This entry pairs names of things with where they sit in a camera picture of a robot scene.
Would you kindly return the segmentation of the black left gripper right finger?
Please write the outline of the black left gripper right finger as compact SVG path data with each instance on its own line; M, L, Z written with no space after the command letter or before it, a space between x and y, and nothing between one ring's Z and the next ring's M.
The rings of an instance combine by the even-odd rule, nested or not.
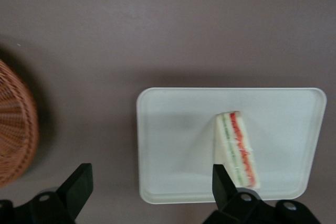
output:
M217 205L205 223L319 223L304 204L279 200L270 206L247 188L236 188L223 165L213 165L212 192Z

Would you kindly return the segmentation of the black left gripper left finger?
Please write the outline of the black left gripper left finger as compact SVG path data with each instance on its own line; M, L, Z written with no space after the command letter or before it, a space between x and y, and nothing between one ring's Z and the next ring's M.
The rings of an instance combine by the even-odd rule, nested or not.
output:
M83 163L56 189L14 207L1 200L1 223L75 223L93 192L92 164Z

